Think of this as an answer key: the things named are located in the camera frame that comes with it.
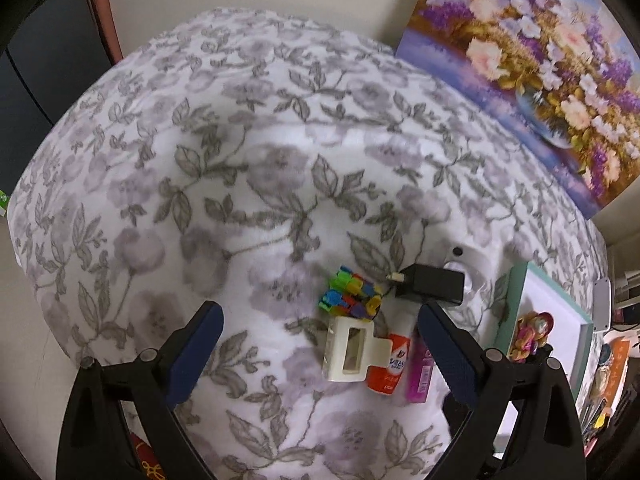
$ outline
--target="bed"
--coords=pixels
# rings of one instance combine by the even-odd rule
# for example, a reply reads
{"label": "bed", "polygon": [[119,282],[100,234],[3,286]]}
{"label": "bed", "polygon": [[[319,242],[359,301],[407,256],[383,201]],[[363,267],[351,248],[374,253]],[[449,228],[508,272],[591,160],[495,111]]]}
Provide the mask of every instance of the bed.
{"label": "bed", "polygon": [[[492,280],[533,260],[587,313],[607,273],[593,223],[497,122],[385,45],[269,11],[205,12],[105,73],[8,215],[76,364],[130,360],[204,299],[222,305],[222,339],[177,409],[221,480],[423,478],[446,448],[439,374],[425,404],[322,378],[317,302],[340,265],[383,282],[463,244]],[[483,345],[492,293],[448,310]],[[385,298],[379,333],[400,306]]]}

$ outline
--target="small figurine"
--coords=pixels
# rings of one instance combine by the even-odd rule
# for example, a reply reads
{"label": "small figurine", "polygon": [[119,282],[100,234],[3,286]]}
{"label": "small figurine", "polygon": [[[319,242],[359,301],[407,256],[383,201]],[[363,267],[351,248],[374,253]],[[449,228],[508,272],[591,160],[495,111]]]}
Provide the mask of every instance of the small figurine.
{"label": "small figurine", "polygon": [[509,352],[514,363],[523,363],[530,355],[535,355],[546,344],[549,332],[554,327],[554,318],[548,312],[529,312],[516,324],[516,339]]}
{"label": "small figurine", "polygon": [[382,291],[377,285],[341,266],[318,306],[334,316],[371,320],[376,317],[380,304]]}

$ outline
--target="toy cube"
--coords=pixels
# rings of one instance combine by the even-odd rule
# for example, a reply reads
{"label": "toy cube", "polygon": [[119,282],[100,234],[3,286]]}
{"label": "toy cube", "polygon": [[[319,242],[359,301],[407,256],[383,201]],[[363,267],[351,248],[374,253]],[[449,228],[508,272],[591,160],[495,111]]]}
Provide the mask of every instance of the toy cube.
{"label": "toy cube", "polygon": [[341,266],[329,282],[330,290],[318,304],[334,316],[371,320],[382,302],[382,290],[351,269]]}

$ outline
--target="painting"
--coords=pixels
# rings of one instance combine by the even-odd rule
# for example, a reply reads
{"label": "painting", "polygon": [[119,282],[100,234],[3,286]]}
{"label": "painting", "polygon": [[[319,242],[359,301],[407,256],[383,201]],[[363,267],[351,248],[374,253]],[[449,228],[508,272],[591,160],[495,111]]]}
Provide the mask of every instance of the painting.
{"label": "painting", "polygon": [[640,59],[601,0],[418,0],[397,56],[511,130],[586,218],[640,174]]}

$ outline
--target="orange bottle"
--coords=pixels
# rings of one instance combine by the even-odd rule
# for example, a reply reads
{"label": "orange bottle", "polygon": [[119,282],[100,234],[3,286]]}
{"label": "orange bottle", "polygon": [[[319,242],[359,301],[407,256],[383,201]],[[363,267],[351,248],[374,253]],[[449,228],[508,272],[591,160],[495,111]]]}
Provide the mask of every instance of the orange bottle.
{"label": "orange bottle", "polygon": [[417,317],[415,314],[403,310],[396,311],[394,314],[392,327],[387,336],[393,343],[389,365],[386,368],[369,367],[367,373],[369,389],[384,395],[391,395],[398,386],[409,355],[411,336]]}

